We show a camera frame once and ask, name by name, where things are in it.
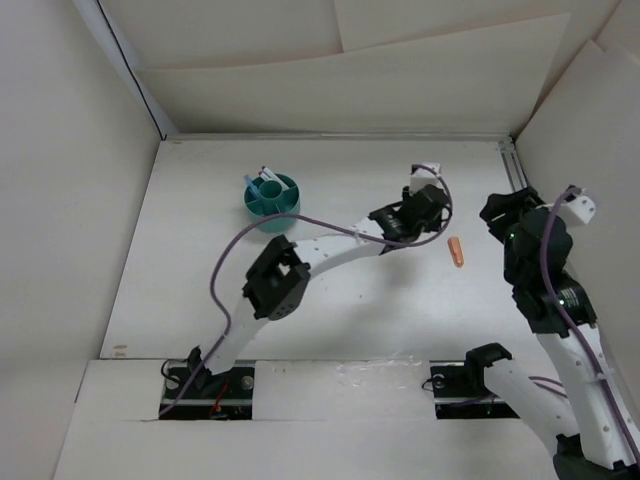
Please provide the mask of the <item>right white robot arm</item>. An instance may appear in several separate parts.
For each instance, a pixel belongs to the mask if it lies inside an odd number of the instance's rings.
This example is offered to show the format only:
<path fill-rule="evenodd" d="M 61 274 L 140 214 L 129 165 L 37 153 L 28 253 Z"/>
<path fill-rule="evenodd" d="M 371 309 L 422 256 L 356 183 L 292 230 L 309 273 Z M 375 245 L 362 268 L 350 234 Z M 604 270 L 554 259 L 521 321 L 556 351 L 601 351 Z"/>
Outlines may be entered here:
<path fill-rule="evenodd" d="M 639 429 L 603 353 L 588 294 L 566 269 L 568 228 L 588 224 L 594 213 L 575 186 L 552 205 L 531 187 L 489 196 L 480 217 L 504 247 L 504 279 L 564 392 L 545 394 L 499 344 L 468 353 L 462 381 L 513 409 L 549 452 L 558 478 L 636 479 Z"/>

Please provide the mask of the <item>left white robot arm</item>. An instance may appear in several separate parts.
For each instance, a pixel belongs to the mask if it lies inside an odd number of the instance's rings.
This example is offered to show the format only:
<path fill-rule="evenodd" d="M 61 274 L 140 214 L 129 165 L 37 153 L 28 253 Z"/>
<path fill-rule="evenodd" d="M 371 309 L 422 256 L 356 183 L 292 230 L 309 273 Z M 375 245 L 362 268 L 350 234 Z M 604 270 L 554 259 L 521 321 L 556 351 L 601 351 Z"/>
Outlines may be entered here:
<path fill-rule="evenodd" d="M 405 188 L 402 200 L 368 214 L 350 227 L 339 227 L 300 214 L 292 217 L 321 226 L 329 234 L 291 241 L 284 235 L 271 239 L 245 274 L 238 303 L 229 310 L 216 292 L 222 264 L 245 228 L 220 256 L 210 281 L 214 304 L 224 315 L 224 327 L 207 352 L 200 347 L 187 357 L 188 384 L 201 396 L 212 396 L 222 387 L 239 354 L 268 323 L 291 315 L 302 303 L 314 278 L 342 265 L 426 245 L 447 228 L 452 218 L 449 188 L 427 184 L 417 191 Z"/>

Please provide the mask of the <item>blue capped white marker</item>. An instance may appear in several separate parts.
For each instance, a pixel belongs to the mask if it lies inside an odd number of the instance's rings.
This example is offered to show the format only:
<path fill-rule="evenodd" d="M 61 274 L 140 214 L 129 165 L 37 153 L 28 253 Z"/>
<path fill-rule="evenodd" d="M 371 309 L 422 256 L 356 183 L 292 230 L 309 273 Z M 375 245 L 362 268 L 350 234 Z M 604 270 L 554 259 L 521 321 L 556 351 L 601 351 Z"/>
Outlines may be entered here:
<path fill-rule="evenodd" d="M 283 191 L 286 191 L 289 189 L 289 186 L 277 174 L 271 171 L 268 167 L 262 166 L 259 172 L 264 172 L 268 174 L 272 178 L 273 182 L 276 182 L 277 184 L 280 185 Z"/>

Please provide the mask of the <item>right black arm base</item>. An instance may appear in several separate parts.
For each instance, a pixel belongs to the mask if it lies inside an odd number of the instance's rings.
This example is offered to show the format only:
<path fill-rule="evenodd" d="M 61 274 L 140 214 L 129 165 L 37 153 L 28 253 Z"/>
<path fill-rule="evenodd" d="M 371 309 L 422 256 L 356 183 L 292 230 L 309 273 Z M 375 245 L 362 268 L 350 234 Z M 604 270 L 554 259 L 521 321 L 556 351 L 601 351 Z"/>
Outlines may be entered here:
<path fill-rule="evenodd" d="M 432 360 L 422 389 L 434 398 L 437 420 L 517 419 L 518 414 L 498 395 L 488 390 L 484 370 L 512 354 L 499 343 L 468 351 L 463 360 Z"/>

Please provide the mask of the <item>blue translucent eraser case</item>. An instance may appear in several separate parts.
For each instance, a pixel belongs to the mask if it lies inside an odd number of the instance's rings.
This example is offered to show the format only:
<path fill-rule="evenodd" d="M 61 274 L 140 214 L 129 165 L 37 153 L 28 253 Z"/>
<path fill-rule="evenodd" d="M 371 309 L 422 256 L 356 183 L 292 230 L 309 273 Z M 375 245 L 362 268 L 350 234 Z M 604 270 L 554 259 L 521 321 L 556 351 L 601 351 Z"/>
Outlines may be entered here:
<path fill-rule="evenodd" d="M 259 188 L 253 182 L 253 179 L 249 175 L 244 175 L 244 181 L 245 181 L 246 187 L 247 187 L 248 191 L 251 193 L 251 195 L 256 199 L 260 199 L 261 195 L 260 195 Z"/>

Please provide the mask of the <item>orange translucent eraser case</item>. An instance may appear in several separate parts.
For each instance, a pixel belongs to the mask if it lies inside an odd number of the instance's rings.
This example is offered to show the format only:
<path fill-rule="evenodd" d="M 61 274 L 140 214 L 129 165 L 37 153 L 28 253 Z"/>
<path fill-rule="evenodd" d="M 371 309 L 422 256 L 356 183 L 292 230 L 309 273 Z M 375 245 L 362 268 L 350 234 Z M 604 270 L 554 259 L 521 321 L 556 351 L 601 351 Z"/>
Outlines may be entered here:
<path fill-rule="evenodd" d="M 447 244 L 454 265 L 457 268 L 463 267 L 465 259 L 460 239 L 457 236 L 452 236 L 448 239 Z"/>

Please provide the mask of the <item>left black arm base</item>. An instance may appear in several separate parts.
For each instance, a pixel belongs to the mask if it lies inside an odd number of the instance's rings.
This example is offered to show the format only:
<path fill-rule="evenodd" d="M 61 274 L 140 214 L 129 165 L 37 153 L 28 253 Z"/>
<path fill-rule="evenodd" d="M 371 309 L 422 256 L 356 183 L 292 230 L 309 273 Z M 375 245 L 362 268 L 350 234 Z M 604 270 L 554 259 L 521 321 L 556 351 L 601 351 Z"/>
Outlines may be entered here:
<path fill-rule="evenodd" d="M 255 363 L 240 361 L 229 371 L 212 375 L 203 368 L 185 388 L 201 360 L 195 347 L 186 359 L 167 359 L 161 366 L 164 379 L 159 405 L 160 420 L 251 420 Z"/>

